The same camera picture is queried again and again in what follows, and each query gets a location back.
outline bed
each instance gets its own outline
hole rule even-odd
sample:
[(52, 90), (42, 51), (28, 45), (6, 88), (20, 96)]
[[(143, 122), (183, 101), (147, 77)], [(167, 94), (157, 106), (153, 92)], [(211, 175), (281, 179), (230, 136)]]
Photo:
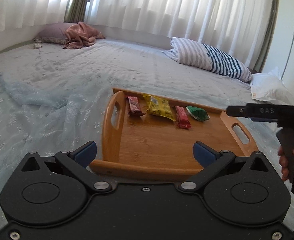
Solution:
[[(26, 45), (0, 54), (0, 72), (0, 191), (28, 151), (50, 156), (94, 140), (101, 158), (101, 121), (112, 87), (218, 108), (256, 103), (247, 83), (178, 64), (158, 48), (111, 39), (79, 50)], [(241, 122), (280, 174), (279, 142), (269, 125)], [(0, 228), (5, 224), (0, 209)], [(294, 196), (285, 224), (294, 227)]]

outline human hand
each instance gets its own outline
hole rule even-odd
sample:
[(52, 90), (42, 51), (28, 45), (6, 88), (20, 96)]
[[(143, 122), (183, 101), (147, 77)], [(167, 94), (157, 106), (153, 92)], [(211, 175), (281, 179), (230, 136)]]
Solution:
[(286, 181), (289, 179), (289, 170), (288, 170), (288, 159), (285, 157), (282, 147), (279, 148), (278, 155), (280, 156), (279, 164), (282, 166), (281, 173), (282, 173), (282, 180)]

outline white plastic bag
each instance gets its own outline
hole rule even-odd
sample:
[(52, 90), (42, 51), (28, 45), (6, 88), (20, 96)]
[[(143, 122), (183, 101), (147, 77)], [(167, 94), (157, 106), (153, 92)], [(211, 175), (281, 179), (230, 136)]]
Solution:
[(283, 85), (277, 67), (269, 73), (253, 74), (250, 86), (252, 99), (275, 105), (294, 106), (294, 97)]

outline yellow snack package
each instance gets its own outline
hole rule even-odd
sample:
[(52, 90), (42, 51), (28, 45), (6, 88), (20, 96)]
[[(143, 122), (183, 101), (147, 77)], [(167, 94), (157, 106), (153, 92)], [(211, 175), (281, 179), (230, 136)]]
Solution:
[(146, 111), (147, 113), (167, 117), (173, 121), (176, 121), (171, 112), (168, 100), (147, 94), (144, 94), (143, 96), (148, 105), (148, 109)]

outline green curtain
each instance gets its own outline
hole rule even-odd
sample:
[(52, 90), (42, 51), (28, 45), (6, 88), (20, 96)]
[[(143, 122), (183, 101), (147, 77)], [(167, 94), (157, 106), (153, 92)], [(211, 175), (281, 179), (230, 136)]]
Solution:
[(70, 0), (65, 15), (65, 22), (83, 22), (85, 18), (87, 0)]
[(264, 67), (264, 64), (269, 52), (272, 37), (274, 35), (274, 26), (276, 24), (276, 19), (277, 19), (278, 3), (279, 3), (279, 0), (272, 0), (271, 15), (270, 15), (265, 39), (263, 41), (261, 51), (256, 61), (256, 64), (253, 68), (257, 72), (262, 71), (262, 68)]

